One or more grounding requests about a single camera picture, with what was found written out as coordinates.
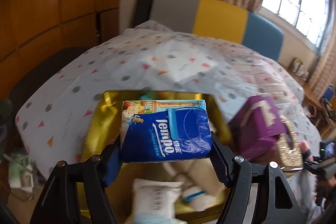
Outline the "blue tissue pack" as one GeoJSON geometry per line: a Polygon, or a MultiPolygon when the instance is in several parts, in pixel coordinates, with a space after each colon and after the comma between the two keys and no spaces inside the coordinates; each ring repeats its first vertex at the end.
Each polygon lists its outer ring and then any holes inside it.
{"type": "Polygon", "coordinates": [[[160,162],[207,157],[212,147],[204,100],[124,101],[123,162],[160,162]]]}

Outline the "pink towel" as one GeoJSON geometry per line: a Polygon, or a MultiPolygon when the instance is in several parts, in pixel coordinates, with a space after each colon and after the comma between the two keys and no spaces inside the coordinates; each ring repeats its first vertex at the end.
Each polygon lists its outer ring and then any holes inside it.
{"type": "Polygon", "coordinates": [[[310,146],[306,140],[302,140],[299,143],[299,147],[304,160],[313,161],[313,155],[311,154],[310,146]]]}

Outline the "ornate gold tissue box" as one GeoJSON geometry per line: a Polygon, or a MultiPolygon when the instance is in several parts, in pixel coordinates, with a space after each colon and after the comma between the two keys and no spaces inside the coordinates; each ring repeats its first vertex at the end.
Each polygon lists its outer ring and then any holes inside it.
{"type": "Polygon", "coordinates": [[[253,162],[266,165],[275,161],[284,175],[291,177],[303,169],[302,153],[291,122],[284,115],[280,115],[280,119],[286,132],[279,135],[277,143],[271,150],[254,159],[253,162]]]}

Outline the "purple cardboard box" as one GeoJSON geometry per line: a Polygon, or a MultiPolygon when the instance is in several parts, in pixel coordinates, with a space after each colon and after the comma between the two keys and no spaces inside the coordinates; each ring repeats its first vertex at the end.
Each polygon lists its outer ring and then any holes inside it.
{"type": "Polygon", "coordinates": [[[271,97],[249,97],[229,122],[235,151],[253,160],[270,151],[286,127],[271,97]]]}

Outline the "white plastic packet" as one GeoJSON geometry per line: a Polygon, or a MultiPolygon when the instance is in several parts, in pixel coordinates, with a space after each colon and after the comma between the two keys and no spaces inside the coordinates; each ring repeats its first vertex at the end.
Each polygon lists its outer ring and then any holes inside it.
{"type": "Polygon", "coordinates": [[[136,178],[131,215],[126,223],[184,223],[175,217],[175,202],[182,193],[182,184],[136,178]]]}

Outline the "wooden desk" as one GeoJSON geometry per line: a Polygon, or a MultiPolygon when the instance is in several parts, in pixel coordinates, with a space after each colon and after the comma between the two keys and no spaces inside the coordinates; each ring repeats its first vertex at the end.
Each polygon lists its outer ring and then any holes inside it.
{"type": "Polygon", "coordinates": [[[308,118],[318,129],[322,139],[335,139],[335,121],[329,118],[324,104],[313,93],[308,83],[304,83],[303,107],[308,111],[308,118]]]}

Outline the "white knit glove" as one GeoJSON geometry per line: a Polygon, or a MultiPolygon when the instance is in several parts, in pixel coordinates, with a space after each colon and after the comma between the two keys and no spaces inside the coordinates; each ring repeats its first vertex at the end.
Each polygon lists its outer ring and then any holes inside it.
{"type": "Polygon", "coordinates": [[[193,166],[187,173],[181,173],[180,178],[184,181],[182,201],[188,203],[194,211],[208,209],[226,189],[209,165],[193,166]]]}

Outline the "patterned plastic tablecloth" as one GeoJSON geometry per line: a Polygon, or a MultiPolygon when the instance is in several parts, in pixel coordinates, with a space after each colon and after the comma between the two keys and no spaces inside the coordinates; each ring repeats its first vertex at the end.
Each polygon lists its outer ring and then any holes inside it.
{"type": "Polygon", "coordinates": [[[276,61],[240,44],[175,32],[152,20],[91,48],[37,83],[15,121],[44,177],[61,159],[81,159],[93,112],[108,90],[211,94],[227,121],[247,98],[271,96],[313,154],[321,140],[305,116],[303,88],[276,61]]]}

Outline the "right curtain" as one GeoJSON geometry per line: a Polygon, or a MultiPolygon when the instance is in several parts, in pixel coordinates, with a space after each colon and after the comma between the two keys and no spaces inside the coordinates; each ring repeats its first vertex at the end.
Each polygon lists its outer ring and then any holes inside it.
{"type": "Polygon", "coordinates": [[[328,45],[323,52],[313,74],[311,75],[308,85],[313,94],[320,99],[327,87],[335,79],[335,27],[331,33],[328,45]]]}

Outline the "items on desk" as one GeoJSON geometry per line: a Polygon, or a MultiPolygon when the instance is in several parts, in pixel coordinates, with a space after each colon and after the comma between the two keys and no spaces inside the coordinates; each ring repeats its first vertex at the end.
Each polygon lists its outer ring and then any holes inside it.
{"type": "Polygon", "coordinates": [[[295,76],[299,77],[303,81],[306,81],[309,77],[308,70],[303,66],[303,62],[298,57],[295,57],[291,61],[289,69],[294,73],[295,76]]]}

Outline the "gold tray box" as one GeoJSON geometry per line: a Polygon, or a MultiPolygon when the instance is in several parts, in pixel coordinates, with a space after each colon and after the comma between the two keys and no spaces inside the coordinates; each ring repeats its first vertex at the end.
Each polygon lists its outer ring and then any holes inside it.
{"type": "MultiPolygon", "coordinates": [[[[135,90],[105,92],[97,104],[84,142],[82,161],[100,154],[106,145],[114,143],[120,134],[122,103],[138,100],[144,93],[135,90]]],[[[231,144],[232,137],[215,98],[202,93],[155,92],[154,100],[205,100],[207,114],[220,141],[231,144]]],[[[131,215],[132,184],[135,178],[155,181],[171,181],[173,177],[160,162],[123,164],[115,182],[106,189],[108,201],[120,223],[126,222],[131,215]]],[[[189,205],[178,201],[175,205],[177,217],[188,223],[214,221],[221,214],[228,190],[221,188],[217,199],[204,211],[196,212],[189,205]]]]}

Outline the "blue folding chair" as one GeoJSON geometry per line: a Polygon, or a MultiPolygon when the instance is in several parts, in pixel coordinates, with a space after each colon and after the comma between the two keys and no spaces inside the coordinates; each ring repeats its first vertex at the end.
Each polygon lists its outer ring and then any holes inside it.
{"type": "Polygon", "coordinates": [[[334,96],[335,96],[335,86],[333,84],[330,84],[321,98],[331,103],[334,96]]]}

